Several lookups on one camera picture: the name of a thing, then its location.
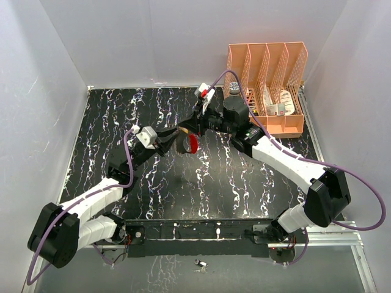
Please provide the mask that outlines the metal key organizer red handle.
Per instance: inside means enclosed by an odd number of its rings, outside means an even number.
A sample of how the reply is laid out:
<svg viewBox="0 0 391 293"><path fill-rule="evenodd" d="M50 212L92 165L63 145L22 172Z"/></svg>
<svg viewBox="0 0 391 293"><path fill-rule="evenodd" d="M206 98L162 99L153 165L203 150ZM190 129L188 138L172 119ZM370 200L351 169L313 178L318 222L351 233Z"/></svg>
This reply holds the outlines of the metal key organizer red handle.
<svg viewBox="0 0 391 293"><path fill-rule="evenodd" d="M194 134L181 131L175 140L175 149L178 154L195 154L198 150L198 140Z"/></svg>

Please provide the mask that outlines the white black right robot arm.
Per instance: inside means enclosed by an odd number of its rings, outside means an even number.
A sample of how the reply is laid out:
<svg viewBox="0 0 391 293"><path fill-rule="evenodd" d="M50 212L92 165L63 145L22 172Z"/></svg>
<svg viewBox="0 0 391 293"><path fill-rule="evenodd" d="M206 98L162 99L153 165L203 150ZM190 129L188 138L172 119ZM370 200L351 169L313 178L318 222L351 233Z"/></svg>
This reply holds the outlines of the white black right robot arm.
<svg viewBox="0 0 391 293"><path fill-rule="evenodd" d="M250 121L250 110L238 96L223 101L223 111L203 107L198 101L192 114L179 123L181 128L204 135L210 129L231 136L232 145L249 157L268 164L294 182L305 194L305 202L281 212L257 237L286 242L301 228L328 227L351 202L343 171L306 162L268 137Z"/></svg>

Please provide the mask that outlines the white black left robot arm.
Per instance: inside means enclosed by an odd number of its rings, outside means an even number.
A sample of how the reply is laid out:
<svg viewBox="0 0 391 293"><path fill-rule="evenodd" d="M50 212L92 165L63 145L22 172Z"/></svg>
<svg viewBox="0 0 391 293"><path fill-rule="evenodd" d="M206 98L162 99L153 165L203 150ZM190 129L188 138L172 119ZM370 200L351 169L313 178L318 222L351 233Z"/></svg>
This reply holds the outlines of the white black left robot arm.
<svg viewBox="0 0 391 293"><path fill-rule="evenodd" d="M134 171L155 154L165 155L179 135L176 128L156 132L152 127L133 126L128 135L136 144L114 148L107 164L106 177L87 192L60 205L45 205L32 230L27 247L56 268L67 265L76 252L94 242L109 239L121 243L126 236L125 222L104 213L110 204L132 189Z"/></svg>

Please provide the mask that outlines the small round grey jar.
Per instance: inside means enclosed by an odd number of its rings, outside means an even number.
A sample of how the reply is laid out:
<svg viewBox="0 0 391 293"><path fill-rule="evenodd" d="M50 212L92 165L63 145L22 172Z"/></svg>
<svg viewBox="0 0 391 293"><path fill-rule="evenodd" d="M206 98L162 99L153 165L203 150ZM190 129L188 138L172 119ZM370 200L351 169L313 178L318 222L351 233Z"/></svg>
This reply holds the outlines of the small round grey jar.
<svg viewBox="0 0 391 293"><path fill-rule="evenodd" d="M240 86L238 82L229 83L229 94L230 95L239 95L241 93Z"/></svg>

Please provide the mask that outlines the orange plastic file organizer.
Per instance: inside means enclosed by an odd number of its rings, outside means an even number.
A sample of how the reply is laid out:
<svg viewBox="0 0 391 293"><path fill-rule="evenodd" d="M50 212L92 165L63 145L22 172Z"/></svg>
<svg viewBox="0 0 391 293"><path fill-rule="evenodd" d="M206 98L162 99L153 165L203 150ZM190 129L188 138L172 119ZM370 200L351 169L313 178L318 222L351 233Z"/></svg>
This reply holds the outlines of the orange plastic file organizer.
<svg viewBox="0 0 391 293"><path fill-rule="evenodd" d="M251 112L274 137L298 138L304 131L304 114L298 100L307 63L304 42L230 44L227 68L239 77ZM267 115L263 94L268 90L274 103L280 92L291 93L295 112L291 115Z"/></svg>

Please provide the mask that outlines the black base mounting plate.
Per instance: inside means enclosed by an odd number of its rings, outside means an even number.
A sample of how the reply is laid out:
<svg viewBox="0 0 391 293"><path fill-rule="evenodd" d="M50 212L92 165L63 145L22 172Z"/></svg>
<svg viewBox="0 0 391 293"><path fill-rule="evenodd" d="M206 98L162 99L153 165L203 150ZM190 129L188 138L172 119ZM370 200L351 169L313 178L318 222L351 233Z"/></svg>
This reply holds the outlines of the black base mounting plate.
<svg viewBox="0 0 391 293"><path fill-rule="evenodd" d="M146 256L250 255L267 258L287 248L287 236L274 234L269 219L128 220L125 251Z"/></svg>

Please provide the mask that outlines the white round label card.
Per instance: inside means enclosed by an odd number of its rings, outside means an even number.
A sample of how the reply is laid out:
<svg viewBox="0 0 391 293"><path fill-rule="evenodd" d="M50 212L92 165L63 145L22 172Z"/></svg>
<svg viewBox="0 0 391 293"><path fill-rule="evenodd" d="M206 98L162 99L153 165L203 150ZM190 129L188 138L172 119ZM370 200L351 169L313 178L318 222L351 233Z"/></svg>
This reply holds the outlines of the white round label card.
<svg viewBox="0 0 391 293"><path fill-rule="evenodd" d="M274 103L268 90L263 94L263 102L265 104L267 115L284 116L291 115L295 112L295 106L291 93L287 90L280 92L280 102Z"/></svg>

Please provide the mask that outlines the aluminium frame rail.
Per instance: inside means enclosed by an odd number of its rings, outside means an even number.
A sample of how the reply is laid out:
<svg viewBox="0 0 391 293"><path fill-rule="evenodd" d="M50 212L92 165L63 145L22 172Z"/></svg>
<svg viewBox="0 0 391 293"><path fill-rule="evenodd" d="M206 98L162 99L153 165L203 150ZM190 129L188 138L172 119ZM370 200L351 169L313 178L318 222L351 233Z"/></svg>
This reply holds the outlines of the aluminium frame rail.
<svg viewBox="0 0 391 293"><path fill-rule="evenodd" d="M316 158L324 161L320 144L313 127L310 117L307 100L304 94L304 86L300 86L298 100L302 107L305 118L305 124L311 136ZM354 258L354 267L359 274L360 283L364 292L376 292L377 288L374 283L367 258L364 253L364 244L358 231L349 230L336 224L331 224L328 228L310 228L309 229L310 245L319 247L342 247L348 246Z"/></svg>

